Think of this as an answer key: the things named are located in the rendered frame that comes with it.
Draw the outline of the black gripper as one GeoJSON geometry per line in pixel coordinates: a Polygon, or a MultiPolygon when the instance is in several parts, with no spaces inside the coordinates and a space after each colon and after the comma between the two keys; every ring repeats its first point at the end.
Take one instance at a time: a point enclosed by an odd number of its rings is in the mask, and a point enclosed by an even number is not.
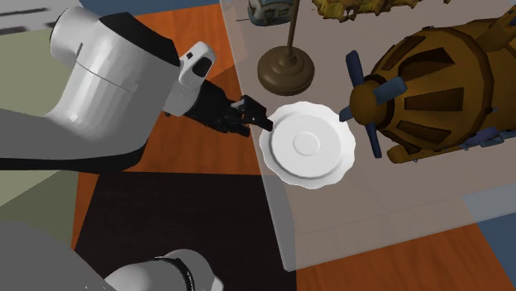
{"type": "Polygon", "coordinates": [[[274,123],[267,117],[266,108],[254,98],[243,95],[237,102],[228,99],[224,90],[204,81],[194,105],[184,114],[215,131],[249,137],[247,125],[272,131],[274,123]]]}

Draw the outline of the white scalloped plate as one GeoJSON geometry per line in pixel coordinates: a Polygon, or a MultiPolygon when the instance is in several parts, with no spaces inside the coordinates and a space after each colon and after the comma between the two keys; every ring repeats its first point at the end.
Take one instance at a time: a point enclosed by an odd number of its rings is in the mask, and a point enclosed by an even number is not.
{"type": "Polygon", "coordinates": [[[354,165],[356,139],[331,108],[301,101],[279,107],[270,120],[273,129],[260,134],[260,149],[266,166],[287,184],[337,184],[354,165]]]}

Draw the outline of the brown lamp base with pole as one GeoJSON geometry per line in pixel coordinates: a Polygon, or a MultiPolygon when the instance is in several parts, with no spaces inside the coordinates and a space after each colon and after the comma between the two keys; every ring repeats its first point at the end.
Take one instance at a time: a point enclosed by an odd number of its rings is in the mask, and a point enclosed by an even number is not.
{"type": "Polygon", "coordinates": [[[294,0],[287,44],[266,51],[257,64],[257,77],[267,91],[279,96],[294,96],[312,83],[315,67],[310,56],[294,46],[300,0],[294,0]]]}

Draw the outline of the dark robot stand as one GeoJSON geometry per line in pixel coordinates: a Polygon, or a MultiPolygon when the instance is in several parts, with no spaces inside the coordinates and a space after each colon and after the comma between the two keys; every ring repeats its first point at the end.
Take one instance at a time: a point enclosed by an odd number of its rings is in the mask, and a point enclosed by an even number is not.
{"type": "Polygon", "coordinates": [[[296,291],[259,175],[100,176],[75,247],[98,274],[177,249],[203,255],[224,291],[296,291]]]}

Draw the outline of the pale translucent table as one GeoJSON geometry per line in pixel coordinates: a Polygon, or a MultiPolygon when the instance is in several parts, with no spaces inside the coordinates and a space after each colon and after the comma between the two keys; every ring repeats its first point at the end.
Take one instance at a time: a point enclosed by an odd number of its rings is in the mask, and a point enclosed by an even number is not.
{"type": "MultiPolygon", "coordinates": [[[[370,72],[393,44],[425,26],[495,18],[515,4],[422,0],[341,23],[320,17],[311,0],[300,0],[293,43],[310,55],[315,76],[299,100],[339,112],[352,90],[345,62],[350,51],[370,72]]],[[[344,130],[354,163],[335,184],[306,189],[260,165],[288,271],[516,212],[516,138],[396,165],[373,156],[363,126],[349,121],[344,130]]]]}

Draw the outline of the yellow rough-shaped figure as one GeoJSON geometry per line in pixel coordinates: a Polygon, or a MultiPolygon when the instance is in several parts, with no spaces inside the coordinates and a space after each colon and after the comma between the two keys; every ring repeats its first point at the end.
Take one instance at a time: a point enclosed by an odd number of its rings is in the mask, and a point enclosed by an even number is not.
{"type": "Polygon", "coordinates": [[[312,0],[323,19],[339,22],[354,21],[359,14],[373,13],[379,16],[393,7],[414,8],[422,0],[312,0]]]}

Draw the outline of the brown toy airplane, blue propeller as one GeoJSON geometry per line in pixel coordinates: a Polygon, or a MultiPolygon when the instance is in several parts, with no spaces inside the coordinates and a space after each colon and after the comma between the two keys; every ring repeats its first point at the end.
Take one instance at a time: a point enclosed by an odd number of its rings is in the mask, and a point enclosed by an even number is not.
{"type": "Polygon", "coordinates": [[[516,138],[516,4],[498,18],[425,26],[370,74],[354,50],[346,67],[353,89],[339,119],[365,127],[377,159],[379,135],[395,142],[394,164],[516,138]]]}

